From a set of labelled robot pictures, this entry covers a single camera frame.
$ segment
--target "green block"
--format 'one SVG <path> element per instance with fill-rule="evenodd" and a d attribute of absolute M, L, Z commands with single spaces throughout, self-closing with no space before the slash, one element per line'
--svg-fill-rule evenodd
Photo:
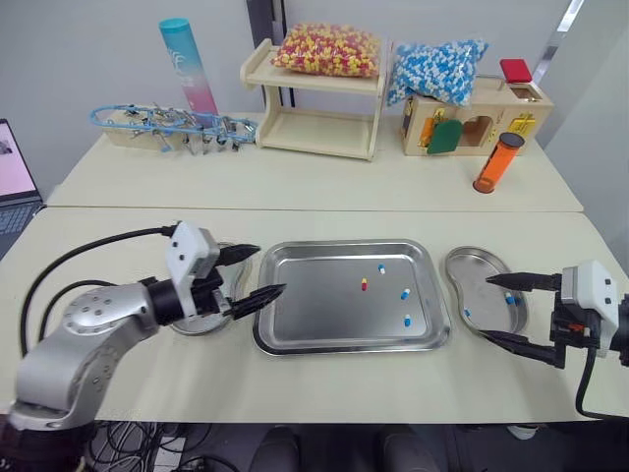
<path fill-rule="evenodd" d="M 463 134 L 463 123 L 459 120 L 448 120 L 434 127 L 432 140 L 430 141 L 428 154 L 451 152 L 459 144 Z"/>

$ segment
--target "table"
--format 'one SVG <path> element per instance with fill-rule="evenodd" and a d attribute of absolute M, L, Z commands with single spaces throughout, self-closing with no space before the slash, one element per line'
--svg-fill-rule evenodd
<path fill-rule="evenodd" d="M 0 405 L 14 395 L 19 362 L 18 312 L 41 268 L 82 243 L 180 218 L 210 229 L 218 241 L 262 246 L 290 240 L 409 238 L 429 251 L 452 321 L 448 342 L 419 353 L 273 357 L 258 350 L 253 319 L 202 337 L 164 328 L 121 362 L 99 416 L 176 422 L 522 423 L 583 419 L 574 409 L 585 352 L 569 349 L 566 369 L 518 358 L 471 334 L 459 320 L 443 259 L 463 245 L 484 247 L 513 270 L 553 273 L 598 259 L 618 280 L 629 279 L 592 223 L 564 212 L 364 212 L 47 208 L 0 263 Z M 166 241 L 150 236 L 116 243 L 55 271 L 35 297 L 31 321 L 62 286 L 83 278 L 116 283 L 164 277 Z M 255 257 L 247 289 L 257 286 Z M 548 343 L 552 296 L 527 295 L 525 334 Z M 617 353 L 597 360 L 587 409 L 629 414 L 629 371 Z"/>
<path fill-rule="evenodd" d="M 583 210 L 537 142 L 514 160 L 494 193 L 483 195 L 472 182 L 486 156 L 404 155 L 399 126 L 397 116 L 382 118 L 372 163 L 254 146 L 207 155 L 161 153 L 116 147 L 102 136 L 47 203 L 53 207 Z"/>

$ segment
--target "floor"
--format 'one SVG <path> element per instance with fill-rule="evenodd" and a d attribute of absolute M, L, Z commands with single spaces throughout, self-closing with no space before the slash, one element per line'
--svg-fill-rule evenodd
<path fill-rule="evenodd" d="M 303 472 L 375 472 L 373 437 L 379 425 L 288 425 L 300 438 Z M 187 444 L 201 438 L 206 425 L 189 425 Z M 247 472 L 272 425 L 214 425 L 186 460 L 213 453 Z M 441 471 L 620 471 L 629 470 L 629 424 L 561 423 L 542 426 L 527 441 L 504 426 L 414 425 Z M 215 465 L 215 472 L 227 471 Z"/>

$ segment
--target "wooden shelf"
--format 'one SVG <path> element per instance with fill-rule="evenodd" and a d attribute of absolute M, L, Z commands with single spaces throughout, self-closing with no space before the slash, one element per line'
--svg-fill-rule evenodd
<path fill-rule="evenodd" d="M 263 86 L 264 119 L 257 127 L 260 147 L 284 148 L 372 160 L 382 110 L 387 54 L 380 58 L 380 72 L 373 78 L 312 76 L 271 65 L 277 52 L 265 39 L 245 61 L 240 78 L 247 89 Z M 358 93 L 374 98 L 373 115 L 354 115 L 283 107 L 279 88 Z"/>
<path fill-rule="evenodd" d="M 370 159 L 373 117 L 282 108 L 260 145 Z"/>
<path fill-rule="evenodd" d="M 256 52 L 243 64 L 241 81 L 252 86 L 292 87 L 322 91 L 342 91 L 363 95 L 378 94 L 379 77 L 328 77 L 302 74 L 289 71 L 271 64 L 279 46 L 272 46 L 270 39 L 265 39 Z"/>

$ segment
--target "round metal dish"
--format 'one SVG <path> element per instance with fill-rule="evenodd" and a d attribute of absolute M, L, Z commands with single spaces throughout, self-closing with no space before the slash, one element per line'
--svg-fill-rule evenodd
<path fill-rule="evenodd" d="M 446 256 L 445 272 L 456 290 L 458 312 L 473 332 L 494 329 L 517 333 L 526 325 L 529 312 L 523 293 L 485 281 L 510 271 L 497 256 L 481 248 L 456 248 Z M 515 303 L 507 303 L 509 293 Z"/>
<path fill-rule="evenodd" d="M 224 248 L 226 246 L 233 246 L 233 243 L 218 243 L 218 246 Z M 223 295 L 232 300 L 242 298 L 245 282 L 247 281 L 251 269 L 251 259 L 229 266 L 218 267 L 217 270 L 220 276 L 223 277 L 223 284 L 220 287 L 223 291 Z M 200 336 L 221 329 L 227 325 L 230 320 L 230 317 L 215 314 L 203 318 L 195 317 L 193 320 L 179 320 L 170 326 L 180 334 L 186 336 Z"/>

